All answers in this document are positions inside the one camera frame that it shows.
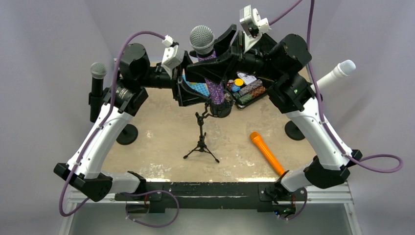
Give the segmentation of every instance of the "microphone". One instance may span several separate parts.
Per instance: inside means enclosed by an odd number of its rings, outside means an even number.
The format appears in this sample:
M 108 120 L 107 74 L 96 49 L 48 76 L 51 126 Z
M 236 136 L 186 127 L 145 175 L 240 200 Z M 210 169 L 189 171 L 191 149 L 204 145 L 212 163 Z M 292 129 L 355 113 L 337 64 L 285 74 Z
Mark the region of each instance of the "microphone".
M 91 65 L 92 85 L 89 93 L 88 104 L 91 106 L 90 121 L 95 122 L 101 112 L 103 95 L 104 77 L 107 74 L 107 67 L 102 63 Z
M 269 150 L 267 145 L 262 140 L 261 136 L 258 134 L 258 132 L 252 132 L 249 137 L 251 138 L 252 142 L 261 150 L 262 154 L 265 156 L 265 158 L 268 160 L 268 162 L 271 164 L 273 169 L 276 171 L 278 175 L 284 174 L 284 169 L 282 168 L 281 164 L 275 159 L 272 152 Z
M 329 72 L 317 81 L 317 86 L 319 86 L 319 90 L 324 90 L 324 88 L 327 87 L 328 84 L 336 81 L 337 79 L 349 76 L 355 69 L 356 65 L 351 60 L 346 60 L 339 63 L 331 72 Z M 316 92 L 314 84 L 311 86 L 311 89 L 313 89 L 313 91 Z
M 214 35 L 212 30 L 204 25 L 196 26 L 190 32 L 190 45 L 196 52 L 198 61 L 216 58 Z M 207 89 L 210 93 L 211 112 L 214 116 L 224 118 L 231 112 L 231 105 L 225 102 L 222 82 L 216 84 L 205 78 Z

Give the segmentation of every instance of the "glittery purple microphone handle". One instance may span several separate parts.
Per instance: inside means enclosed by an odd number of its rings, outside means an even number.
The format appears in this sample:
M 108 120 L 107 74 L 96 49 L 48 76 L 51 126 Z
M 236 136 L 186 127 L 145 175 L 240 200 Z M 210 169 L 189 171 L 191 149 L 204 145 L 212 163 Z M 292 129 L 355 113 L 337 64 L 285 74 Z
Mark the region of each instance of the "glittery purple microphone handle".
M 215 50 L 213 50 L 212 55 L 208 57 L 199 57 L 199 55 L 197 55 L 197 59 L 199 61 L 210 60 L 213 58 L 216 58 Z M 223 101 L 225 101 L 222 82 L 220 84 L 216 84 L 207 78 L 205 78 L 205 81 L 206 81 L 207 89 L 209 90 L 209 93 L 210 93 L 210 98 L 212 99 L 212 103 L 222 104 Z

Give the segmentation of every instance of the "gray backdrop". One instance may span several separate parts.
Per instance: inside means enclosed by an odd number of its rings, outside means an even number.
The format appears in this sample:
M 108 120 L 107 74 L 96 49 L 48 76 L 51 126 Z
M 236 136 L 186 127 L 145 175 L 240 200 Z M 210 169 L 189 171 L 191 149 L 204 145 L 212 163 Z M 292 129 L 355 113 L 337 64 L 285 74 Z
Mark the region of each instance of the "gray backdrop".
M 86 100 L 91 63 L 109 65 L 125 38 L 138 30 L 169 34 L 190 49 L 188 34 L 196 25 L 205 24 L 219 36 L 238 23 L 239 9 L 249 3 L 270 20 L 292 2 L 0 2 L 0 234 L 56 234 L 63 182 L 52 169 L 67 161 L 91 127 Z M 350 79 L 323 91 L 327 117 L 352 148 L 365 155 L 394 153 L 405 161 L 395 174 L 352 169 L 350 185 L 363 232 L 412 234 L 415 3 L 316 2 L 311 52 L 317 77 L 345 59 L 357 65 Z M 309 1 L 303 1 L 270 34 L 276 40 L 288 33 L 305 37 L 308 8 Z M 158 40 L 143 36 L 138 41 L 151 60 L 161 59 Z M 395 162 L 370 164 L 391 167 Z

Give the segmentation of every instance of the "orange microphone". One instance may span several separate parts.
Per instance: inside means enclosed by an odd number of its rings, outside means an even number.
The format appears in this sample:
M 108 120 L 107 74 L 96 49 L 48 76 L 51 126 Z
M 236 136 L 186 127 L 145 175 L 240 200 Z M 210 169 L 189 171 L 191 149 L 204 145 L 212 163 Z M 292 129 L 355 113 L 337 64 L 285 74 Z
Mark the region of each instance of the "orange microphone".
M 281 164 L 275 159 L 274 155 L 271 153 L 267 145 L 262 140 L 261 136 L 258 132 L 252 132 L 249 137 L 251 138 L 252 142 L 261 150 L 262 154 L 274 168 L 278 175 L 283 175 L 285 170 L 282 168 Z

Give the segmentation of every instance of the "white microphone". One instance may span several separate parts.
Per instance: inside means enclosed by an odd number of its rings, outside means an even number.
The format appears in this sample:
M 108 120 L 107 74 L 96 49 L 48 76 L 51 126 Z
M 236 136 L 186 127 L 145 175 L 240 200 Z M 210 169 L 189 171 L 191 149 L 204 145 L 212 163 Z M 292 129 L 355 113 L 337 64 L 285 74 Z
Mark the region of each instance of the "white microphone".
M 339 63 L 331 72 L 329 72 L 317 81 L 317 86 L 319 86 L 319 90 L 324 90 L 324 88 L 327 87 L 328 84 L 342 77 L 349 76 L 355 69 L 356 65 L 351 60 L 346 60 Z M 316 92 L 314 84 L 311 85 L 311 89 L 313 89 L 313 91 Z

